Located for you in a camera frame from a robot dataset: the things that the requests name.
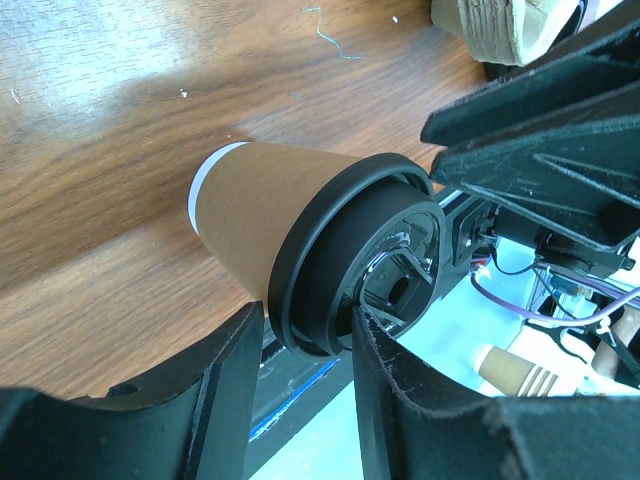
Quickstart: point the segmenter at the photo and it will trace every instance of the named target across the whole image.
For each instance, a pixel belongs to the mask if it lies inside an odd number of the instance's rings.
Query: beige object
[[[431,18],[461,36],[474,59],[526,65],[547,52],[578,0],[433,0]]]
[[[258,300],[289,230],[333,177],[360,160],[267,143],[236,143],[202,165],[189,217],[205,246]]]
[[[478,374],[508,396],[573,395],[577,382],[558,381],[558,375],[498,347],[488,346],[476,363]]]
[[[631,340],[640,331],[640,311],[625,307],[622,318],[611,327],[611,330],[624,345],[629,346]],[[615,378],[619,365],[618,354],[609,345],[600,342],[591,362],[593,369],[604,377]]]

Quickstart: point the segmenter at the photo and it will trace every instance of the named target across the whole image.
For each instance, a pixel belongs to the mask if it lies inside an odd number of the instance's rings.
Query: wooden table
[[[103,395],[250,300],[186,212],[220,146],[395,151],[428,167],[427,115],[484,82],[429,7],[3,2],[0,384]]]

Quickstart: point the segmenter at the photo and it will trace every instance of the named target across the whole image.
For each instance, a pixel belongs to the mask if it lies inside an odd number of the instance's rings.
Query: black plastic ring
[[[336,213],[365,188],[388,177],[402,180],[433,197],[433,185],[422,167],[397,153],[378,154],[354,163],[331,179],[291,227],[274,262],[268,292],[271,327],[288,349],[315,359],[328,356],[292,330],[291,302],[300,269],[314,242]]]

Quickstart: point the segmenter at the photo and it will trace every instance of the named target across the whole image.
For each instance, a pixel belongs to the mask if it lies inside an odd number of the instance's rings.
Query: cable
[[[565,327],[584,327],[586,325],[591,325],[592,323],[598,323],[606,318],[608,318],[613,312],[618,310],[620,307],[629,303],[630,300],[633,300],[635,297],[640,296],[640,287],[631,290],[628,294],[621,296],[616,301],[608,305],[607,307],[600,310],[596,315],[592,315],[586,318],[576,318],[576,319],[561,319],[549,317],[547,315],[541,315],[536,312],[531,312],[522,307],[514,305],[512,303],[507,302],[506,300],[501,299],[500,297],[494,295],[482,285],[478,283],[478,276],[481,274],[482,268],[479,268],[471,273],[471,284],[473,287],[480,292],[483,296],[488,298],[494,303],[497,303],[501,307],[506,308],[518,315],[522,315],[523,317],[527,317],[531,320],[538,320],[539,322],[550,323],[552,325],[565,326]]]
[[[489,245],[489,250],[491,251],[491,256],[493,257],[493,263],[496,266],[496,270],[498,270],[501,274],[507,275],[509,277],[516,277],[518,275],[522,275],[523,273],[527,273],[529,270],[532,270],[540,266],[538,262],[533,262],[528,267],[523,268],[522,270],[518,270],[517,272],[505,272],[504,270],[502,270],[502,268],[500,268],[500,265],[498,265],[498,249],[493,245]]]
[[[540,281],[540,283],[542,284],[542,286],[544,287],[544,289],[549,292],[549,295],[551,296],[551,300],[553,301],[553,303],[556,304],[556,306],[565,314],[567,315],[569,318],[572,319],[576,319],[576,316],[571,313],[569,310],[567,310],[566,308],[564,308],[560,302],[556,299],[556,297],[553,295],[553,288],[551,287],[551,285],[549,285],[547,283],[547,281],[544,279],[544,277],[542,276],[542,274],[537,271],[536,269],[533,270],[533,273],[536,274],[536,277],[538,277],[538,280]]]
[[[585,287],[589,287],[593,290],[597,290],[604,295],[607,295],[611,298],[619,297],[620,295],[624,295],[625,292],[620,287],[607,283],[603,280],[597,280],[595,278],[583,277],[580,280],[575,280],[573,278],[568,278],[572,282],[577,282],[579,284],[584,285]],[[629,302],[629,305],[637,310],[640,310],[640,299],[634,299]]]

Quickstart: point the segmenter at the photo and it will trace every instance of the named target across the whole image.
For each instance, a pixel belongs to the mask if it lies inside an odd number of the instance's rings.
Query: white surface
[[[353,382],[251,477],[251,480],[363,478]]]
[[[196,225],[196,202],[198,201],[198,193],[200,193],[200,187],[202,187],[202,182],[207,178],[207,174],[213,168],[213,166],[224,157],[227,153],[229,153],[234,148],[239,147],[240,145],[244,145],[247,142],[237,142],[232,143],[231,145],[227,145],[226,147],[222,147],[220,150],[216,150],[211,154],[209,158],[207,158],[200,168],[196,172],[196,176],[193,178],[193,182],[191,183],[191,188],[189,189],[189,200],[187,204],[187,208],[189,210],[189,220],[191,220],[191,226],[198,233],[198,226]]]
[[[500,266],[517,271],[533,261],[533,251],[508,240],[499,247]],[[535,275],[502,275],[488,265],[492,280],[488,289],[510,303],[527,306]],[[520,316],[487,300],[466,278],[444,299],[436,301],[427,314],[399,343],[436,370],[456,382],[477,390],[484,383],[474,370],[486,345],[507,349],[522,328]]]

